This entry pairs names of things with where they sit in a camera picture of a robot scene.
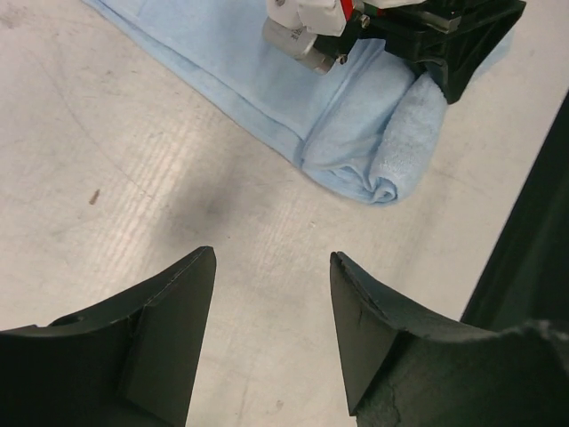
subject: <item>screw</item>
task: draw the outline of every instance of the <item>screw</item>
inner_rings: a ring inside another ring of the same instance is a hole
[[[362,24],[362,28],[366,29],[370,26],[370,23],[372,22],[372,20],[370,19],[369,16],[367,15],[362,15],[362,17],[359,19],[361,24]]]

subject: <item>scratched white surface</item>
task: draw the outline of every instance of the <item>scratched white surface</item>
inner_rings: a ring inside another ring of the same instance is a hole
[[[569,85],[567,16],[566,0],[531,0],[414,196],[377,209],[319,188],[78,0],[0,0],[0,329],[211,245],[188,423],[353,425],[329,253],[458,318]]]

